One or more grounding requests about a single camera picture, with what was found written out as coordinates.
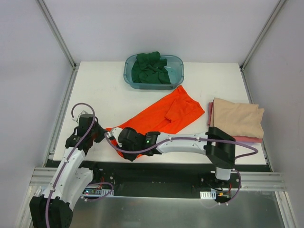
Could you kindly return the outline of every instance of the green garment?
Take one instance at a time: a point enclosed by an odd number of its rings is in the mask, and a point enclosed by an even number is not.
[[[132,81],[135,83],[170,84],[168,71],[164,68],[167,59],[160,59],[158,51],[138,54],[132,68]]]

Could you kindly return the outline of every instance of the blue translucent bin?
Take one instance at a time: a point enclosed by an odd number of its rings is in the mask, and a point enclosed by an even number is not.
[[[184,63],[177,56],[161,55],[161,59],[168,60],[167,66],[169,79],[171,84],[150,84],[150,83],[134,83],[132,81],[132,67],[136,61],[137,55],[128,57],[124,65],[123,78],[134,89],[175,89],[184,81]]]

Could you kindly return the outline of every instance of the tabletop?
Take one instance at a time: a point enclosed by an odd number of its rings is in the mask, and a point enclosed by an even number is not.
[[[249,103],[243,78],[236,63],[184,63],[185,78],[182,86],[190,97],[198,101],[206,113],[179,133],[191,134],[208,130],[208,102],[214,97],[231,102]],[[118,126],[171,93],[169,90],[137,90],[124,81],[124,62],[81,62],[68,103],[55,149],[54,160],[61,160],[66,139],[77,123],[72,120],[71,109],[79,102],[90,104],[103,128]],[[86,106],[75,108],[75,115]],[[249,143],[259,150],[256,155],[240,158],[236,164],[266,164],[260,143]],[[236,156],[250,152],[236,147]],[[130,162],[120,157],[105,140],[94,143],[86,158],[96,162]],[[152,157],[141,156],[133,162],[140,163],[211,163],[201,154],[171,152]]]

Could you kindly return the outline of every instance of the white wall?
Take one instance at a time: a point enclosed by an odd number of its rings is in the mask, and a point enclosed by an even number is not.
[[[0,227],[15,227],[71,68],[34,0],[0,1]]]
[[[278,0],[46,0],[76,62],[158,50],[241,63]]]
[[[287,2],[245,69],[255,103],[265,108],[265,144],[285,174],[299,227],[304,227],[304,1]]]

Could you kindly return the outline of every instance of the beige folded cloth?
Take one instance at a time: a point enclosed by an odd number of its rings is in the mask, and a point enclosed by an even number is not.
[[[214,98],[210,126],[215,126],[229,135],[262,139],[261,121],[264,108],[257,104],[233,103]]]

